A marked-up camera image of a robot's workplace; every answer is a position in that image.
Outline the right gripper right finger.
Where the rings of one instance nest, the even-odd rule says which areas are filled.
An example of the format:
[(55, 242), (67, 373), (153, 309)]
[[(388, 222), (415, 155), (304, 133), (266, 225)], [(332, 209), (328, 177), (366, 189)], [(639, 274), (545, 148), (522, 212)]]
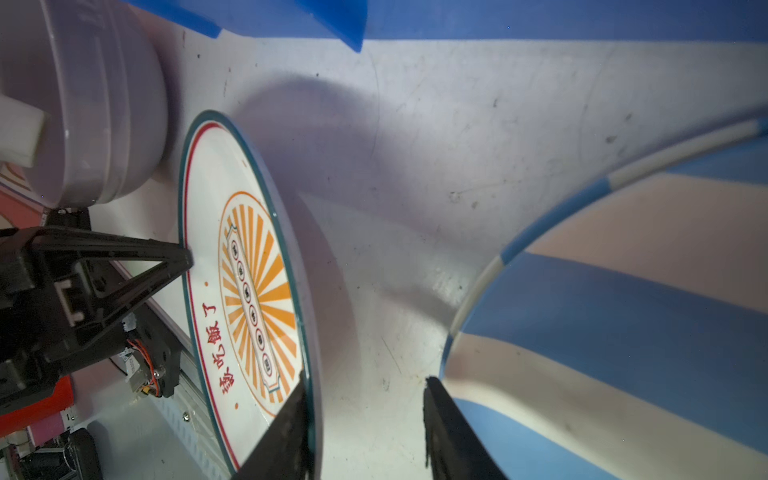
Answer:
[(506, 479), (437, 377), (426, 379), (423, 421), (433, 479)]

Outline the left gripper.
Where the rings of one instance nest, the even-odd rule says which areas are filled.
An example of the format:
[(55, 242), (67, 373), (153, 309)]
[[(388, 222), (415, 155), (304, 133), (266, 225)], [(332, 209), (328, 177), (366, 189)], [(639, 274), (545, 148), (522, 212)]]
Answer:
[(123, 350), (123, 318), (191, 269), (175, 244), (73, 227), (1, 232), (1, 412)]

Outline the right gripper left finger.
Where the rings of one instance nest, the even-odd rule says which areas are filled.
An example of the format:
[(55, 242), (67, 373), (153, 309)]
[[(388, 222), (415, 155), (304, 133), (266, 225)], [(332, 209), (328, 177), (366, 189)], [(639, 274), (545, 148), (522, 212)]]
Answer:
[(309, 417), (306, 389), (297, 386), (232, 478), (310, 479), (314, 454), (309, 445)]

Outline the orange sunburst plate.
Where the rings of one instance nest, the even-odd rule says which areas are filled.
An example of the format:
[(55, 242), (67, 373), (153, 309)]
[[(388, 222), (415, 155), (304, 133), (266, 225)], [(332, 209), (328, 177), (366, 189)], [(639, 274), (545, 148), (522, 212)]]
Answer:
[(179, 173), (182, 285), (199, 375), (231, 471), (297, 389), (322, 462), (321, 361), (308, 278), (290, 217), (257, 148), (228, 116), (201, 112)]

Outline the blue striped plate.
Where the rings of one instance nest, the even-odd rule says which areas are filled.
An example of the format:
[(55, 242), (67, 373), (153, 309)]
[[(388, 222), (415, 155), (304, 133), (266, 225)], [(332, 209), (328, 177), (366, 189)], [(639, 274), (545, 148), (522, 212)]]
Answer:
[(506, 479), (767, 475), (767, 122), (641, 157), (481, 273), (437, 377)]

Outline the blue plastic bin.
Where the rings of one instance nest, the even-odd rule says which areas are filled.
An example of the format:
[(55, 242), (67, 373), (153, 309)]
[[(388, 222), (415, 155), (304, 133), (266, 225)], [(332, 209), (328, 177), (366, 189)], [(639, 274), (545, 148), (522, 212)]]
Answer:
[(764, 42), (764, 1), (136, 1), (210, 38)]

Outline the lilac bowl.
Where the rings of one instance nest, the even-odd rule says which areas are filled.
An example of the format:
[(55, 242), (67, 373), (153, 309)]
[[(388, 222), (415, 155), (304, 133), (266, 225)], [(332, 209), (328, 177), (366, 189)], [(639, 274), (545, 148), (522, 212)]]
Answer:
[(137, 190), (163, 155), (168, 106), (158, 56), (121, 1), (4, 1), (1, 91), (44, 124), (31, 167), (1, 181), (48, 208)]

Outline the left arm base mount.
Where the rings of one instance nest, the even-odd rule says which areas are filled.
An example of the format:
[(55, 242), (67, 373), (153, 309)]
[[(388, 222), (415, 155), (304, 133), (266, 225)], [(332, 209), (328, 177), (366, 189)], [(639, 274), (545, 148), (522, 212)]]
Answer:
[(158, 398), (170, 398), (179, 385), (182, 343), (163, 320), (147, 305), (123, 320), (127, 345), (134, 349), (148, 369), (146, 385)]

